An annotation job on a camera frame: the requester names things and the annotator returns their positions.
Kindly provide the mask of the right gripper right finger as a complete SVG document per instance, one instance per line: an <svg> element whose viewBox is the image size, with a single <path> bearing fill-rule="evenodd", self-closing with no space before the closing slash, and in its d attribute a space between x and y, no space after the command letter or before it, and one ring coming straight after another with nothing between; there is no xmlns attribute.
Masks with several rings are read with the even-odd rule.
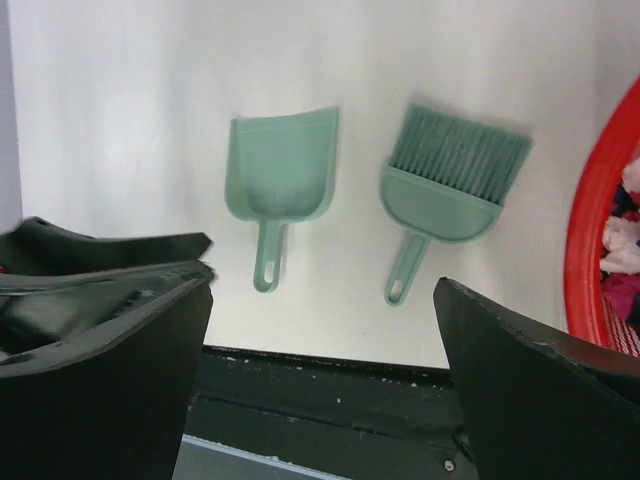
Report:
<svg viewBox="0 0 640 480"><path fill-rule="evenodd" d="M480 478L638 478L638 358L452 279L433 300Z"/></svg>

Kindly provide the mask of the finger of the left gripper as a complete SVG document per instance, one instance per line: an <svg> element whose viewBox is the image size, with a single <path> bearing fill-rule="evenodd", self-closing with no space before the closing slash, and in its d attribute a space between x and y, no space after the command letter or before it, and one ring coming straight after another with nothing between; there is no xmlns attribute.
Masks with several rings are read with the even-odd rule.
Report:
<svg viewBox="0 0 640 480"><path fill-rule="evenodd" d="M200 259L211 247L204 233L145 238L95 238L30 217L1 234L1 272L76 275Z"/></svg>
<svg viewBox="0 0 640 480"><path fill-rule="evenodd" d="M216 273L200 261L61 277L16 276L1 282L1 363L133 311L191 280Z"/></svg>

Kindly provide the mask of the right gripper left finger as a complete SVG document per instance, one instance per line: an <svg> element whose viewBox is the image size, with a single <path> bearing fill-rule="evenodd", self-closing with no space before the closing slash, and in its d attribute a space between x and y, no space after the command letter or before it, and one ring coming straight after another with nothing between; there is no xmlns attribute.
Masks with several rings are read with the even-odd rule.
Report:
<svg viewBox="0 0 640 480"><path fill-rule="evenodd" d="M2 478L171 478L212 304L189 280L2 362Z"/></svg>

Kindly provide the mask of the green hand brush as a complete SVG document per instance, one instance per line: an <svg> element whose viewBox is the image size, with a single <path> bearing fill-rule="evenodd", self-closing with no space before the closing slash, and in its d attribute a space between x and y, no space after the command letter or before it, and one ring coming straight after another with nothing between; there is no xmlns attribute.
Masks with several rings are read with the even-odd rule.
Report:
<svg viewBox="0 0 640 480"><path fill-rule="evenodd" d="M388 305L405 301L432 242L467 243L494 226L532 145L513 129L409 105L380 178L381 204L406 232Z"/></svg>

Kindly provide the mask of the green dustpan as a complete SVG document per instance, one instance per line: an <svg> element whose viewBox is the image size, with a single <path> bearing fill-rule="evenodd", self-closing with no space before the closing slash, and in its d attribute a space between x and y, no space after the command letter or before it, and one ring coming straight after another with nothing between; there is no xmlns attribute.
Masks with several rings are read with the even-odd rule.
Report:
<svg viewBox="0 0 640 480"><path fill-rule="evenodd" d="M276 117L231 120L225 203L258 224L254 288L279 283L287 227L329 208L335 189L340 110L337 106Z"/></svg>

